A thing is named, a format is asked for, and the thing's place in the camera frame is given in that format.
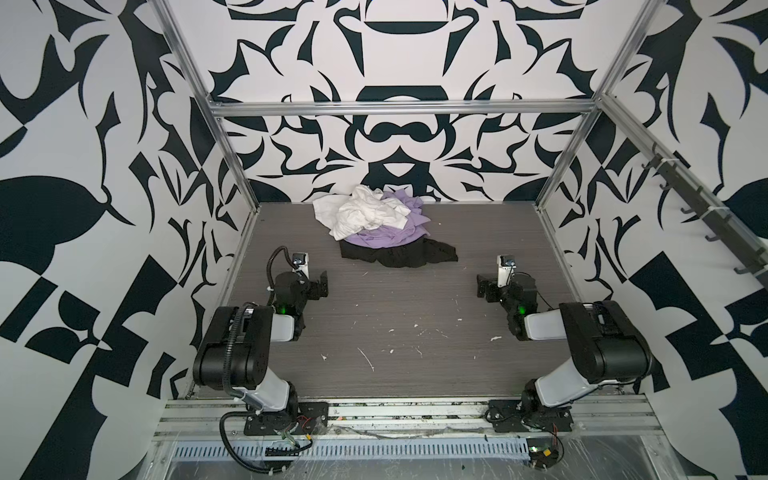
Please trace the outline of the white cloth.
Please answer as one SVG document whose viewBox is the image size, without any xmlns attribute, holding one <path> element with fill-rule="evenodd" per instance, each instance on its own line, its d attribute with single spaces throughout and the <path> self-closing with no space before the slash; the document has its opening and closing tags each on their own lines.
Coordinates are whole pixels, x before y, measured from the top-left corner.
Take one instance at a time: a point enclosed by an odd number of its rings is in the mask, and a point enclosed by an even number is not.
<svg viewBox="0 0 768 480">
<path fill-rule="evenodd" d="M 381 190 L 356 186 L 349 195 L 329 194 L 312 202 L 315 219 L 336 241 L 382 226 L 403 229 L 411 210 Z"/>
</svg>

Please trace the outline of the purple cloth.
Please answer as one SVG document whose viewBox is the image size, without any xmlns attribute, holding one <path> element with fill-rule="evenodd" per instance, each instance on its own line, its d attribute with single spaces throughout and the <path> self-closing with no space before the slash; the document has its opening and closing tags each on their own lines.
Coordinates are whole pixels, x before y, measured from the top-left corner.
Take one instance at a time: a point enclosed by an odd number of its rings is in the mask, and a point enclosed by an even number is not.
<svg viewBox="0 0 768 480">
<path fill-rule="evenodd" d="M 430 219 L 422 213 L 424 202 L 420 198 L 409 195 L 404 189 L 385 192 L 383 198 L 397 199 L 410 210 L 404 228 L 382 225 L 375 230 L 361 230 L 347 237 L 346 242 L 365 248 L 384 249 L 407 245 L 428 235 L 426 224 Z"/>
</svg>

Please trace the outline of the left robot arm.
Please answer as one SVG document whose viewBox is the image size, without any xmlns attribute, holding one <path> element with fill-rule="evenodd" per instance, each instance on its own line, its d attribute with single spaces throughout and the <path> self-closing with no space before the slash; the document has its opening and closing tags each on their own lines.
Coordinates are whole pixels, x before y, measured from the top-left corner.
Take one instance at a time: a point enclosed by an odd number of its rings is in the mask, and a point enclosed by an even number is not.
<svg viewBox="0 0 768 480">
<path fill-rule="evenodd" d="M 295 387 L 269 367 L 270 348 L 300 338 L 307 303 L 329 294 L 328 274 L 312 280 L 301 270 L 281 273 L 272 293 L 269 305 L 246 302 L 216 309 L 193 362 L 193 381 L 255 413 L 295 416 Z"/>
</svg>

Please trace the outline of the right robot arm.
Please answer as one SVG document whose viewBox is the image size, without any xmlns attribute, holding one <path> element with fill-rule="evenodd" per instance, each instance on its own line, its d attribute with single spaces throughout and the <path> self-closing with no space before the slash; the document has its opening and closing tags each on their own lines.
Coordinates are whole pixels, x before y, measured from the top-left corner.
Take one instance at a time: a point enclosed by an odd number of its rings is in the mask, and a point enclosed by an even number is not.
<svg viewBox="0 0 768 480">
<path fill-rule="evenodd" d="M 476 277 L 477 296 L 499 304 L 519 341 L 564 340 L 569 358 L 526 385 L 516 408 L 522 415 L 564 410 L 605 386 L 633 385 L 653 369 L 650 347 L 615 301 L 565 302 L 540 312 L 529 275 Z"/>
</svg>

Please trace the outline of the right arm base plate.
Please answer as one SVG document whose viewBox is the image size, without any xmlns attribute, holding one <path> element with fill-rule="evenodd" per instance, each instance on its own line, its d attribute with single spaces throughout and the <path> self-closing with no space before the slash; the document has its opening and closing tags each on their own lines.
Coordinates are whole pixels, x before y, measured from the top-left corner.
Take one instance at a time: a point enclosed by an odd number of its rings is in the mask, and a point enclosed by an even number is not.
<svg viewBox="0 0 768 480">
<path fill-rule="evenodd" d="M 567 407 L 526 409 L 518 399 L 495 399 L 488 402 L 483 415 L 496 433 L 571 432 L 573 416 Z"/>
</svg>

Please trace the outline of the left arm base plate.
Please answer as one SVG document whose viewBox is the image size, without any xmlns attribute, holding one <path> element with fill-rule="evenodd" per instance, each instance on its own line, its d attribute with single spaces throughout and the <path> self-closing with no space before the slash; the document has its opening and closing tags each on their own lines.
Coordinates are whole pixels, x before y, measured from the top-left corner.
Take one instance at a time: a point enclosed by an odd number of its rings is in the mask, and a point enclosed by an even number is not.
<svg viewBox="0 0 768 480">
<path fill-rule="evenodd" d="M 279 412 L 250 414 L 245 422 L 246 436 L 266 436 L 279 432 L 313 434 L 327 426 L 327 402 L 289 403 Z"/>
</svg>

